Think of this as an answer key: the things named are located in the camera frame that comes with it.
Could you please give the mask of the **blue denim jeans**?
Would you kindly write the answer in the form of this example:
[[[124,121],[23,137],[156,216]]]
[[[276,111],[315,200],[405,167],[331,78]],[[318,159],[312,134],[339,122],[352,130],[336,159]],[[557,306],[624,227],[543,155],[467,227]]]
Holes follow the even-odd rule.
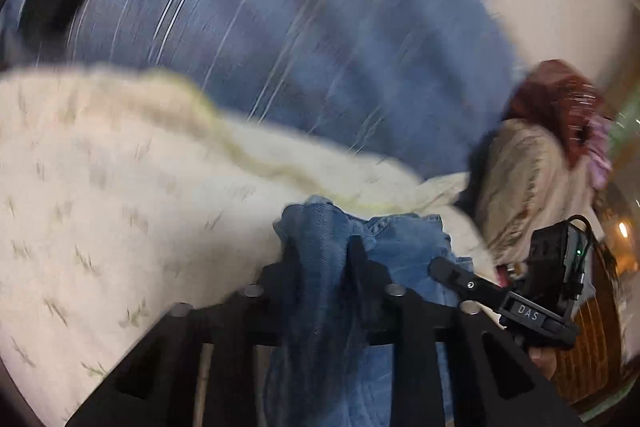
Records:
[[[270,426],[386,426],[392,404],[393,349],[370,347],[359,323],[354,285],[346,279],[346,249],[358,236],[368,257],[385,265],[393,281],[424,300],[457,306],[453,291],[427,267],[436,257],[473,268],[457,257],[437,215],[348,215],[327,199],[289,205],[274,231],[293,242],[303,289],[282,347],[273,351],[264,389]]]

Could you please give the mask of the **wooden headboard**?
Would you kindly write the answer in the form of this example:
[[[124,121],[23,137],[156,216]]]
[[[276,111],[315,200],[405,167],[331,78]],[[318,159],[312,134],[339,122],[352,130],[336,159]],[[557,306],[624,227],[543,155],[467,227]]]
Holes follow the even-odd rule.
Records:
[[[574,322],[579,326],[576,345],[559,351],[558,367],[552,377],[559,395],[571,407],[585,412],[620,379],[622,337],[612,277],[614,258],[599,244],[592,255],[592,283],[596,295],[578,309]]]

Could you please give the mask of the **beige striped pillow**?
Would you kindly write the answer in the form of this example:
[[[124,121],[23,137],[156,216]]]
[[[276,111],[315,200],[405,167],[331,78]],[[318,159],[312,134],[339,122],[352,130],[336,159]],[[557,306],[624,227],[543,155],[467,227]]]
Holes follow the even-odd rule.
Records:
[[[495,265],[524,261],[535,231],[588,216],[588,158],[570,168],[558,139],[521,119],[503,121],[491,141],[475,222]]]

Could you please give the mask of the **pink purple cloth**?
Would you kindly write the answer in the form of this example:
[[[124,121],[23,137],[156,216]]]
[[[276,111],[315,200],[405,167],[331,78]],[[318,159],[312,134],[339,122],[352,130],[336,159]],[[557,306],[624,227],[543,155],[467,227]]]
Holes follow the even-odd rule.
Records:
[[[612,120],[602,115],[594,115],[589,123],[588,166],[591,184],[595,190],[602,190],[605,187],[612,171],[610,137],[608,136],[611,124]]]

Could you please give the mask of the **cream leaf-print bed sheet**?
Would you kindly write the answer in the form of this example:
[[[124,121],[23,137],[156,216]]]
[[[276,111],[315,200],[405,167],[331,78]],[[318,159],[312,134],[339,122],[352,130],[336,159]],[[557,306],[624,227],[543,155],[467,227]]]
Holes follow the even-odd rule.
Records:
[[[360,218],[436,213],[495,280],[454,207],[466,181],[252,124],[170,72],[4,72],[2,362],[36,418],[64,425],[171,303],[216,303],[276,260],[273,222],[312,195]]]

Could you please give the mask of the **maroon patterned cloth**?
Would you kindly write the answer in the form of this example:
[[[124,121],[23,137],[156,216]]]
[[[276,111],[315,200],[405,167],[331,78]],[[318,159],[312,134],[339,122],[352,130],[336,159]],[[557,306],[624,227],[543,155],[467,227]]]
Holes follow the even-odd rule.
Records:
[[[591,119],[602,103],[598,89],[573,66],[549,60],[540,62],[518,86],[504,119],[525,120],[549,131],[573,169],[587,154]]]

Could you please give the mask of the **blue plaid pillow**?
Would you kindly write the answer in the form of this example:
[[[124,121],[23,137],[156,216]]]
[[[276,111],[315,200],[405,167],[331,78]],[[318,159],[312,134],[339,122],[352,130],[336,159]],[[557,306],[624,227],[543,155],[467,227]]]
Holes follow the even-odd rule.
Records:
[[[172,69],[251,121],[423,178],[468,165],[518,83],[483,0],[86,0],[65,51]]]

